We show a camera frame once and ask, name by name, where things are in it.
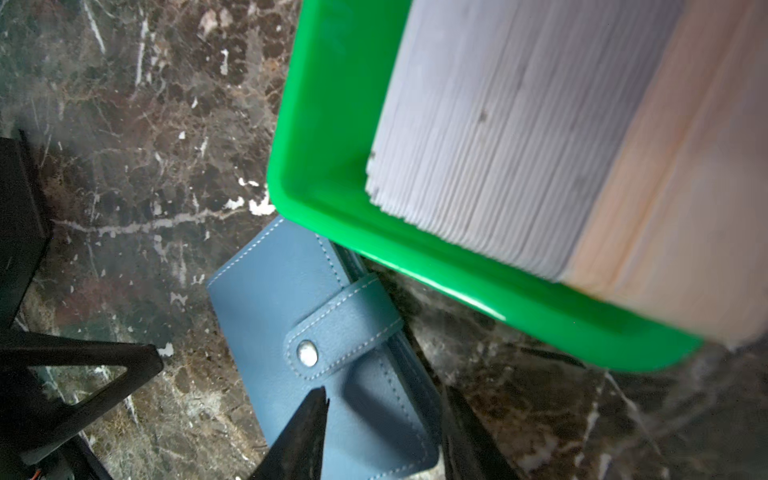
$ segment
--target wallet strap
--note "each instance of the wallet strap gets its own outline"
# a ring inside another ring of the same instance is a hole
[[[286,335],[283,351],[288,365],[302,379],[331,375],[384,343],[402,328],[402,319],[374,273],[347,286],[312,312]],[[311,342],[317,363],[298,359],[299,344]]]

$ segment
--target black metal frame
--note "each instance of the black metal frame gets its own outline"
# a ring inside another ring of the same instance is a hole
[[[0,138],[0,328],[10,328],[51,240],[51,221],[23,131]]]
[[[40,462],[109,409],[163,370],[152,345],[67,339],[40,333],[6,330],[0,333],[0,366],[124,366],[126,371],[90,398],[68,407],[44,429],[12,439],[22,461]]]
[[[82,476],[88,480],[114,480],[82,435],[72,437],[59,447],[58,453],[65,458],[75,478]]]
[[[445,480],[527,478],[507,462],[464,396],[451,386],[442,391],[442,454]]]

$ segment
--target white stitching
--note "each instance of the white stitching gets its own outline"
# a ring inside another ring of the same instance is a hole
[[[277,222],[277,223],[275,223],[275,224],[272,226],[272,228],[270,228],[270,229],[269,229],[269,230],[268,230],[268,231],[267,231],[267,232],[266,232],[264,235],[262,235],[262,236],[261,236],[261,238],[260,238],[259,240],[257,240],[257,241],[256,241],[256,243],[254,243],[253,245],[251,245],[251,246],[250,246],[250,248],[249,248],[248,250],[244,251],[244,252],[243,252],[243,254],[242,254],[242,255],[240,255],[240,256],[239,256],[239,257],[238,257],[238,258],[237,258],[235,261],[233,261],[233,262],[230,262],[230,264],[229,264],[229,265],[227,265],[227,268],[225,268],[224,270],[221,270],[221,272],[220,272],[218,275],[216,275],[216,276],[215,276],[215,277],[214,277],[214,278],[213,278],[213,279],[212,279],[212,280],[211,280],[211,281],[208,283],[208,288],[210,288],[210,286],[211,286],[211,285],[213,285],[213,284],[214,284],[214,282],[215,282],[216,280],[218,280],[220,276],[224,275],[224,272],[226,272],[227,270],[229,270],[230,268],[232,268],[232,266],[233,266],[235,263],[239,262],[239,261],[240,261],[240,259],[241,259],[241,258],[243,258],[243,257],[245,257],[245,256],[246,256],[246,255],[247,255],[247,254],[248,254],[248,253],[249,253],[251,250],[253,250],[253,248],[254,248],[256,245],[258,245],[259,243],[261,243],[261,240],[264,240],[264,239],[266,238],[266,236],[267,236],[267,235],[269,235],[270,233],[272,233],[272,230],[275,230],[275,229],[276,229],[276,228],[277,228],[277,227],[278,227],[278,226],[279,226],[279,225],[280,225],[280,224],[283,222],[283,220],[285,220],[285,218],[281,218],[281,219],[280,219],[280,221],[279,221],[279,222]]]
[[[403,470],[407,470],[408,468],[412,468],[417,466],[418,464],[424,462],[427,459],[427,448],[424,446],[424,439],[421,435],[419,435],[419,431],[416,430],[415,425],[413,425],[413,421],[411,420],[411,416],[408,414],[408,411],[406,410],[405,404],[402,402],[402,399],[400,398],[400,395],[397,394],[397,390],[395,390],[395,386],[392,384],[392,380],[387,376],[387,371],[384,366],[384,360],[382,360],[383,354],[379,353],[379,364],[382,367],[382,372],[384,373],[384,378],[386,379],[387,383],[389,384],[389,388],[392,389],[392,393],[395,394],[395,397],[397,398],[397,403],[400,404],[400,408],[402,409],[402,412],[406,415],[406,419],[408,419],[408,424],[411,426],[411,429],[416,434],[416,438],[419,439],[419,445],[422,447],[422,457],[417,460],[416,462],[411,462],[408,464],[403,465],[402,467],[393,468],[392,470],[389,470],[388,472],[382,472],[378,475],[374,475],[373,477],[369,477],[368,480],[378,480],[381,477],[385,477],[387,475],[392,475],[394,473],[402,472]]]
[[[402,352],[401,355],[406,356],[405,347],[400,345],[400,342],[397,342],[396,345],[397,345],[397,349]],[[429,395],[429,390],[422,382],[418,381],[419,374],[416,373],[416,368],[411,364],[411,362],[406,362],[406,365],[408,365],[408,368],[411,370],[411,373],[413,374],[413,378],[416,379],[416,382],[415,382],[416,385],[418,385],[419,388],[421,388],[421,390],[424,392],[424,396],[427,397],[427,401],[429,402],[429,405],[431,405],[432,408],[437,412],[438,411],[437,405],[435,404],[435,400],[432,399],[432,396]]]
[[[331,266],[331,270],[333,270],[333,275],[336,276],[336,281],[339,282],[339,285],[341,285],[341,279],[339,278],[339,272],[336,271],[336,268],[334,268],[333,263],[331,262],[331,257],[328,255],[328,251],[323,246],[323,241],[320,239],[320,235],[315,233],[315,237],[317,237],[317,243],[320,244],[320,248],[323,249],[323,253],[326,255],[326,260],[328,260],[328,264]]]
[[[324,368],[324,369],[320,370],[318,373],[316,373],[315,375],[312,375],[312,376],[304,376],[304,375],[302,375],[302,374],[299,372],[299,370],[297,370],[297,369],[296,369],[296,367],[293,365],[293,355],[291,355],[291,354],[290,354],[290,350],[291,350],[291,348],[290,348],[290,343],[288,344],[288,350],[286,350],[286,358],[288,359],[288,363],[290,364],[290,368],[292,368],[292,369],[293,369],[293,371],[294,371],[294,372],[295,372],[295,373],[296,373],[298,376],[300,376],[301,378],[303,378],[303,379],[305,379],[305,380],[314,380],[314,379],[316,379],[317,377],[321,376],[323,373],[325,373],[325,372],[327,372],[328,370],[331,370],[333,367],[335,367],[335,366],[339,365],[341,362],[343,362],[344,360],[348,359],[350,356],[352,356],[352,355],[354,355],[355,353],[359,352],[360,350],[362,350],[362,349],[366,348],[366,346],[368,346],[368,344],[370,344],[370,343],[371,343],[373,340],[375,340],[375,339],[379,338],[379,337],[380,337],[381,335],[383,335],[383,334],[384,334],[384,333],[385,333],[387,330],[389,330],[389,329],[391,329],[392,327],[394,327],[394,326],[395,326],[395,324],[397,324],[399,321],[400,321],[400,318],[398,317],[398,319],[397,319],[397,320],[395,320],[394,322],[390,323],[388,326],[386,326],[384,329],[382,329],[382,331],[378,332],[376,335],[374,335],[374,336],[372,336],[371,338],[367,339],[365,342],[361,343],[360,345],[358,345],[358,346],[357,346],[357,347],[355,347],[354,349],[352,349],[352,350],[348,351],[348,352],[347,352],[347,353],[345,353],[343,356],[341,356],[341,357],[340,357],[338,360],[336,360],[334,363],[331,363],[331,364],[330,364],[330,365],[328,365],[326,368]]]
[[[395,320],[394,322],[390,323],[387,327],[385,327],[383,330],[378,332],[376,335],[372,336],[371,338],[369,338],[368,340],[366,340],[362,344],[360,344],[357,347],[355,347],[354,349],[350,350],[347,354],[345,354],[344,356],[342,356],[341,358],[336,360],[334,363],[328,365],[325,369],[319,371],[315,375],[304,376],[304,375],[301,374],[301,372],[299,372],[298,369],[296,369],[296,366],[293,364],[293,355],[291,355],[291,352],[290,352],[291,344],[293,343],[293,341],[295,339],[297,339],[302,333],[306,332],[308,329],[310,329],[313,326],[315,326],[320,320],[326,318],[326,316],[329,313],[331,313],[333,310],[335,310],[339,305],[341,305],[342,303],[346,302],[347,300],[349,300],[350,298],[355,296],[357,293],[359,293],[362,289],[367,288],[369,285],[371,285],[372,283],[376,282],[378,279],[379,279],[378,277],[374,276],[368,283],[366,283],[365,285],[362,285],[362,286],[359,286],[358,288],[356,288],[355,291],[353,291],[349,295],[347,295],[344,298],[342,298],[341,300],[339,300],[336,303],[336,305],[331,306],[328,310],[326,310],[320,316],[315,318],[309,325],[305,326],[299,332],[297,332],[294,336],[290,337],[290,339],[288,340],[288,346],[286,347],[286,359],[288,360],[288,364],[290,365],[290,368],[293,369],[294,373],[296,373],[296,376],[299,376],[299,377],[301,377],[301,378],[303,378],[305,380],[314,380],[314,379],[316,379],[317,377],[321,376],[323,373],[327,372],[328,370],[332,369],[333,367],[339,365],[344,360],[348,359],[355,352],[358,352],[361,349],[365,348],[369,343],[371,343],[373,340],[379,338],[381,335],[384,334],[384,332],[386,332],[387,330],[391,329],[395,324],[397,324],[397,322],[400,321],[400,317],[398,317],[397,320]]]

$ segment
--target stack of paper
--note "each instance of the stack of paper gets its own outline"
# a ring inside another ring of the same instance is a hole
[[[415,0],[367,167],[371,201],[559,278],[681,10]]]
[[[768,327],[768,2],[687,4],[561,281],[732,346]]]

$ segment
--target dark marble surface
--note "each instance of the dark marble surface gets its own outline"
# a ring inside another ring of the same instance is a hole
[[[247,478],[266,451],[203,284],[274,215],[266,163],[299,9],[0,0],[0,134],[27,132],[55,219],[19,321],[166,355],[85,431],[117,480]],[[765,339],[608,372],[371,267],[435,378],[532,478],[768,477]],[[74,402],[114,374],[54,369],[48,387]]]

